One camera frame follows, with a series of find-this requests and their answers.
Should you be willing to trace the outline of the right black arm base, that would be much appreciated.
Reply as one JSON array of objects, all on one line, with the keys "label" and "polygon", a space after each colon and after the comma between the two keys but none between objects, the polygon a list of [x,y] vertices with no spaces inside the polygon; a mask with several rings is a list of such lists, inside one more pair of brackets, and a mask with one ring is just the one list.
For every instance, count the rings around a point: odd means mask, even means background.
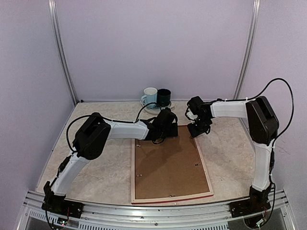
[{"label": "right black arm base", "polygon": [[249,198],[246,200],[235,201],[229,204],[232,218],[246,216],[270,209],[268,195],[271,191],[270,184],[265,190],[258,191],[252,186],[249,189]]}]

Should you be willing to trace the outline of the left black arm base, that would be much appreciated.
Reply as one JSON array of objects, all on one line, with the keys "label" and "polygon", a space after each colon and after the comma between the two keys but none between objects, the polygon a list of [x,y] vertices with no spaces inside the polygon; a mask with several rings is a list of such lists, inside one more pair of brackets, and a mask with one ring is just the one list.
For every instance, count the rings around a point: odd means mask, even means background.
[{"label": "left black arm base", "polygon": [[43,189],[45,197],[41,208],[44,211],[49,211],[69,218],[81,218],[84,206],[83,203],[67,200],[65,195],[55,195],[51,190],[50,181],[46,182]]}]

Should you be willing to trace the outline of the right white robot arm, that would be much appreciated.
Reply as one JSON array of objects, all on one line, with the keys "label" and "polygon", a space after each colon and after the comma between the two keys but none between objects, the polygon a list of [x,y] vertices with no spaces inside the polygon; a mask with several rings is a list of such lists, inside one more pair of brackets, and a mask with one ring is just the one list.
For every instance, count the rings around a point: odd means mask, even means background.
[{"label": "right white robot arm", "polygon": [[214,118],[230,117],[248,120],[249,136],[255,148],[255,172],[252,188],[259,192],[270,186],[271,153],[277,138],[279,121],[265,96],[245,100],[204,102],[196,96],[187,102],[186,118],[193,138],[209,134]]}]

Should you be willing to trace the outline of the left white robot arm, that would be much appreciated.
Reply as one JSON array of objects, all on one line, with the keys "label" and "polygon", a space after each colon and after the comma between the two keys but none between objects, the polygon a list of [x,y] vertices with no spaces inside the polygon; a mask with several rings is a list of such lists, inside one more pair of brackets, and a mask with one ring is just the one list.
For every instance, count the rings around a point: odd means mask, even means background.
[{"label": "left white robot arm", "polygon": [[67,202],[62,197],[66,196],[83,167],[102,154],[108,140],[137,139],[158,144],[178,135],[177,116],[169,108],[147,120],[117,121],[97,112],[85,115],[85,118],[74,141],[68,142],[70,153],[58,167],[55,178],[44,185],[45,195],[50,196],[47,203],[57,213],[67,209]]}]

